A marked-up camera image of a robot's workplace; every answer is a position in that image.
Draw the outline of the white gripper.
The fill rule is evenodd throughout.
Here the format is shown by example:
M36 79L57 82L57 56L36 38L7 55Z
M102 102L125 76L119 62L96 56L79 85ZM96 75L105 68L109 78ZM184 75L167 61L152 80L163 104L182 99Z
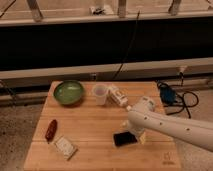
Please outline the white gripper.
M122 127L133 134L140 144L144 144L146 142L146 132L144 128L135 126L129 120L124 121L122 123Z

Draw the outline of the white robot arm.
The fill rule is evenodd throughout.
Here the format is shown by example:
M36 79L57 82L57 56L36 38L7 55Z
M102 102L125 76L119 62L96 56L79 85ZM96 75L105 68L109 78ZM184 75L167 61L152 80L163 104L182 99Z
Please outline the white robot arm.
M188 118L172 117L155 112L155 102L143 96L134 105L128 105L127 131L139 138L145 129L180 139L213 152L213 123Z

